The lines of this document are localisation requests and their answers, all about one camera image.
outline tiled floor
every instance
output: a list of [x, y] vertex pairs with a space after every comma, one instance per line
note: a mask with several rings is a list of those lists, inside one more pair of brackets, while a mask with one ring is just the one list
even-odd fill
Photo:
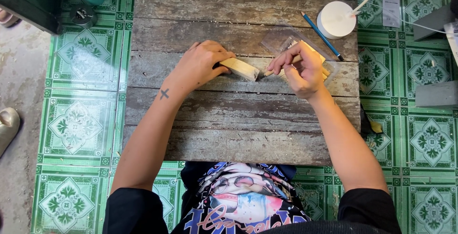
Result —
[[[401, 16], [415, 21], [448, 2], [401, 0]], [[63, 0], [63, 33], [51, 44], [31, 233], [101, 233], [121, 152], [133, 0], [105, 0], [88, 30], [68, 20], [76, 3]], [[403, 233], [457, 233], [458, 111], [415, 108], [416, 86], [458, 78], [447, 42], [414, 42], [409, 25], [382, 26], [372, 5], [359, 16], [358, 40], [361, 102], [384, 130], [367, 143]], [[164, 162], [154, 182], [169, 230], [179, 221], [182, 168]], [[300, 167], [293, 185], [313, 219], [336, 218], [344, 191], [332, 167]]]

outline hand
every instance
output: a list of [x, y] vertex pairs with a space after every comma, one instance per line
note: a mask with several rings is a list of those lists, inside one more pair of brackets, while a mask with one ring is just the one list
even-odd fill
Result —
[[[291, 65], [293, 57], [298, 54], [303, 60]], [[318, 90], [325, 89], [320, 55], [312, 51], [305, 42], [296, 43], [274, 58], [267, 70], [273, 70], [278, 75], [282, 67], [291, 89], [299, 98], [311, 99]]]
[[213, 69], [217, 62], [228, 58], [235, 58], [235, 54], [215, 41], [195, 42], [185, 52], [166, 81], [173, 79], [171, 82], [190, 93], [222, 73], [230, 74], [231, 71], [227, 67]]

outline shoe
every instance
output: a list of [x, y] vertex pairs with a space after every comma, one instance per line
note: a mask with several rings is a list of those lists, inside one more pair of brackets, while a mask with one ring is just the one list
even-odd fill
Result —
[[4, 27], [10, 27], [14, 25], [19, 18], [16, 16], [9, 14], [3, 9], [0, 9], [0, 24]]
[[14, 108], [0, 111], [0, 157], [16, 136], [20, 122], [19, 114]]

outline table surface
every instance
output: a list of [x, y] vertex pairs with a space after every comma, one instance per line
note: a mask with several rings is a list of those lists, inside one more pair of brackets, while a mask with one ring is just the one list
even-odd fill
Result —
[[[217, 41], [261, 69], [273, 57], [261, 41], [284, 19], [331, 55], [300, 13], [315, 21], [331, 1], [336, 0], [135, 0], [123, 146], [195, 41]], [[357, 6], [357, 0], [339, 1]], [[328, 90], [359, 131], [356, 31], [330, 42], [345, 61]], [[284, 75], [260, 82], [235, 74], [216, 77], [179, 109], [165, 160], [330, 165], [312, 107], [292, 94]]]

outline cross tattoo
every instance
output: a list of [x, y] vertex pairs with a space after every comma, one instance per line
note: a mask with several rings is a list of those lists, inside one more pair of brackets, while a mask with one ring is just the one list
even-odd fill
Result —
[[162, 97], [166, 97], [167, 99], [169, 98], [169, 96], [167, 95], [167, 92], [169, 91], [169, 88], [167, 88], [167, 90], [163, 91], [161, 90], [161, 98], [159, 98], [159, 100], [162, 100]]

